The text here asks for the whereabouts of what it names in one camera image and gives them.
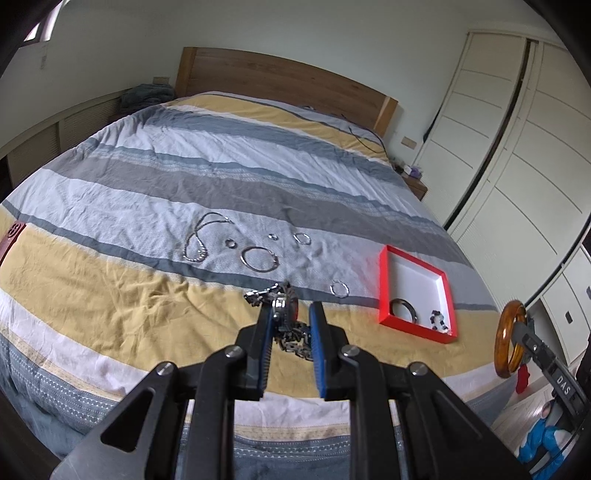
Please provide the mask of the silver wristwatch green dial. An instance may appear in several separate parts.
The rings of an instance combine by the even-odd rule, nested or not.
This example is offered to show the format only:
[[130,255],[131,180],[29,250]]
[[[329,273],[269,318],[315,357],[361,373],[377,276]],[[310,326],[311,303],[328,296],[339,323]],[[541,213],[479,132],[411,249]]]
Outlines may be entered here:
[[250,290],[243,294],[252,307],[270,306],[273,322],[273,340],[280,350],[311,361],[311,327],[298,320],[298,298],[290,282],[273,284],[263,290]]

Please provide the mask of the red jewelry tray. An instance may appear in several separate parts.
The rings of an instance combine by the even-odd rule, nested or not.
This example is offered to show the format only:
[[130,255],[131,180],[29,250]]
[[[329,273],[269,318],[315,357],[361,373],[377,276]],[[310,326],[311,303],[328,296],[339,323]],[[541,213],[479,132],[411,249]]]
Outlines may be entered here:
[[[390,314],[390,301],[394,298],[404,298],[415,307],[417,324]],[[445,272],[401,249],[385,246],[379,256],[378,322],[437,343],[455,342],[456,312]]]

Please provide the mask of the dark blue folded blanket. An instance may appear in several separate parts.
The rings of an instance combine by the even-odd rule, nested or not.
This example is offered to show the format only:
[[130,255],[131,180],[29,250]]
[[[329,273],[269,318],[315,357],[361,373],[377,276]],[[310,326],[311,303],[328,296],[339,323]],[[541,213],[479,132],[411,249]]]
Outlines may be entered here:
[[169,84],[140,84],[121,95],[118,114],[126,116],[175,98],[174,88]]

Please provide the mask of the white sliding wardrobe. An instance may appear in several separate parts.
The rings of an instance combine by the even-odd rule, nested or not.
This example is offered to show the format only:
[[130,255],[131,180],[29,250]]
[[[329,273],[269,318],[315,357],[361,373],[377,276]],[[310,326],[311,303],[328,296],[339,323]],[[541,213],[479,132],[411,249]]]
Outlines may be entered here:
[[572,55],[470,33],[416,164],[495,303],[540,311],[575,361],[590,333],[590,86]]

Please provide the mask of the wooden nightstand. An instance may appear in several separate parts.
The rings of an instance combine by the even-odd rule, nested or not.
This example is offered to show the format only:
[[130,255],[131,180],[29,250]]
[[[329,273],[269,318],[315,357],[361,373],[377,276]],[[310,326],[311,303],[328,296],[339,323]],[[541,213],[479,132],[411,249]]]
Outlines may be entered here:
[[421,180],[407,174],[403,174],[402,178],[413,194],[422,201],[428,192],[428,187]]

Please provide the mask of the wooden headboard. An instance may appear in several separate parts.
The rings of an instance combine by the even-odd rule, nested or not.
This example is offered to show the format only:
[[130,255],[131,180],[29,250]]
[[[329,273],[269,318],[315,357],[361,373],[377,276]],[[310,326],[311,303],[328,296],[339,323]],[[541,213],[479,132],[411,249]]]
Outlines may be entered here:
[[339,116],[384,136],[399,102],[315,66],[242,50],[185,47],[174,87],[179,97],[221,91]]

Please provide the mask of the striped bed duvet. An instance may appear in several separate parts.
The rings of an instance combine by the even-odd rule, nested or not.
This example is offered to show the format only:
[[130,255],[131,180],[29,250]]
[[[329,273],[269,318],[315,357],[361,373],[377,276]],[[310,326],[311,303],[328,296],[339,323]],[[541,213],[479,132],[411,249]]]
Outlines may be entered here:
[[[70,453],[158,362],[204,359],[256,320],[243,292],[281,280],[380,359],[424,360],[486,423],[511,389],[492,365],[494,301],[372,135],[221,93],[152,106],[91,135],[1,205],[1,389],[51,452]],[[280,267],[256,273],[247,246]],[[378,322],[387,245],[448,277],[458,339]],[[344,299],[332,280],[345,282]]]

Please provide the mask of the silver hoop near tray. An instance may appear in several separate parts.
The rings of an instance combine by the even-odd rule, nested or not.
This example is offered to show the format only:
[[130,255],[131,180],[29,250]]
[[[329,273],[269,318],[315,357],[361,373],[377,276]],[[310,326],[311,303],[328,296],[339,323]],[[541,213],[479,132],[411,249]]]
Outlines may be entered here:
[[332,280],[331,284],[329,284],[329,290],[331,291],[332,295],[339,299],[344,299],[349,296],[349,286],[346,285],[345,282],[339,280]]

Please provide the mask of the amber orange bangle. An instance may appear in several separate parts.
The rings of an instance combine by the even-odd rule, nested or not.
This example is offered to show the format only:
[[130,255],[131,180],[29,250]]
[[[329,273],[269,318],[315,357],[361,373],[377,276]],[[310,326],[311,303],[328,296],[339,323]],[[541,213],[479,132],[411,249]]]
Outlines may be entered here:
[[514,326],[518,323],[526,324],[526,309],[521,301],[511,300],[501,313],[495,336],[494,367],[502,379],[510,378],[523,360],[524,347],[512,340]]

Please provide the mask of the large silver bangle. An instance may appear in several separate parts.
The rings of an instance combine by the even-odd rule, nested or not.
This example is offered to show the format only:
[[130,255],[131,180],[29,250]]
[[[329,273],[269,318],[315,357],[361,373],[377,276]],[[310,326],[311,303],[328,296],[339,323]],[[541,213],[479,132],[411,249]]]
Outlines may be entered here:
[[270,273],[280,267],[276,253],[263,246],[247,246],[242,249],[239,258],[247,269],[256,273]]

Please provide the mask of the dark bangle in tray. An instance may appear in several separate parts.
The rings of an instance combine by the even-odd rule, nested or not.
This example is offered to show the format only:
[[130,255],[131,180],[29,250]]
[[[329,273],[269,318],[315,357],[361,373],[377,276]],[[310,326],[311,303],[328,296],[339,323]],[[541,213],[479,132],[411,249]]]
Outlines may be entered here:
[[390,314],[404,321],[417,324],[419,322],[418,313],[415,307],[404,298],[394,298],[390,301]]

